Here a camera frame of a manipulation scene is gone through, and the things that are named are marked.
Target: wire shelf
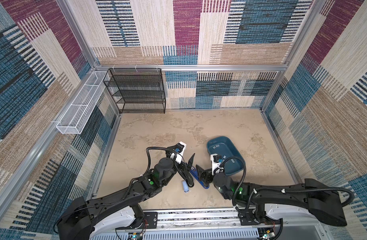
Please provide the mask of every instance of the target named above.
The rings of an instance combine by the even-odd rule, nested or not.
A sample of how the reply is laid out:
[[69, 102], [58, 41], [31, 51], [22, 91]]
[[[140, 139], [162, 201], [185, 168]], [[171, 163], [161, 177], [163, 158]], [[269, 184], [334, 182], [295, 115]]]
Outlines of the wire shelf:
[[81, 134], [95, 105], [105, 89], [109, 75], [104, 71], [93, 72], [68, 107], [56, 128], [62, 134]]
[[165, 113], [161, 69], [111, 68], [104, 84], [120, 113]]

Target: blue plastic tray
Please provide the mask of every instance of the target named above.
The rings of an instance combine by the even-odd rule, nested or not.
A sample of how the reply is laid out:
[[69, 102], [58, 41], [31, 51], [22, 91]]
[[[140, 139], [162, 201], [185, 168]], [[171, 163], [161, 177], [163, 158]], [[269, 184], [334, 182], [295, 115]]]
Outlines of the blue plastic tray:
[[[208, 141], [206, 145], [210, 155], [219, 154], [225, 160], [228, 157], [237, 156], [242, 158], [241, 154], [228, 137], [216, 137]], [[233, 175], [243, 170], [243, 164], [238, 159], [231, 159], [225, 164], [225, 174]]]

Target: black bracket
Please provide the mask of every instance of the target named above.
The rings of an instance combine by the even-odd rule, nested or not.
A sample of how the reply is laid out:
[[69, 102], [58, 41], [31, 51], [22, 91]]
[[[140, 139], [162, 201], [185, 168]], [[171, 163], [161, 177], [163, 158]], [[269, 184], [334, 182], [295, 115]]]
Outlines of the black bracket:
[[242, 226], [259, 225], [254, 221], [253, 209], [249, 209], [247, 212], [238, 213], [239, 221]]
[[198, 165], [196, 165], [195, 168], [198, 173], [198, 181], [202, 182], [204, 187], [209, 187], [209, 184], [213, 182], [213, 173], [211, 172], [211, 168], [204, 170]]
[[[157, 221], [158, 221], [158, 212], [144, 212], [144, 218], [148, 222], [148, 229], [155, 229], [157, 228]], [[142, 221], [141, 225], [137, 228], [132, 228], [132, 225], [128, 227], [119, 227], [116, 228], [117, 230], [126, 230], [126, 229], [143, 229], [145, 226], [146, 221]]]

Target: black mesh shelf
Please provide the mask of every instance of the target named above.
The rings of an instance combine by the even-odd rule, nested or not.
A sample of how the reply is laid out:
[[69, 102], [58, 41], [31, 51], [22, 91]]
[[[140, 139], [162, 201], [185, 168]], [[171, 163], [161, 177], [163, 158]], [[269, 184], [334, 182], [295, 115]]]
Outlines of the black mesh shelf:
[[165, 113], [161, 69], [111, 68], [104, 81], [120, 113]]

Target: metal base plate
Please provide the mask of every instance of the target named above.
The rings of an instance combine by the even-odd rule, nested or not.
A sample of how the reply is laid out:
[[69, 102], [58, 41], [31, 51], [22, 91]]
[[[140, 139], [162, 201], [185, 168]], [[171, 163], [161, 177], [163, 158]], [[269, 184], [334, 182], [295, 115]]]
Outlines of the metal base plate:
[[238, 213], [239, 221], [241, 222], [241, 226], [249, 226], [249, 225], [259, 225], [247, 212]]
[[[147, 229], [155, 229], [157, 228], [157, 221], [158, 221], [158, 212], [144, 212], [145, 219], [148, 222]], [[145, 226], [145, 222], [143, 221], [141, 225], [136, 229], [143, 229]], [[117, 230], [126, 230], [126, 229], [133, 229], [129, 227], [119, 227], [116, 228]]]

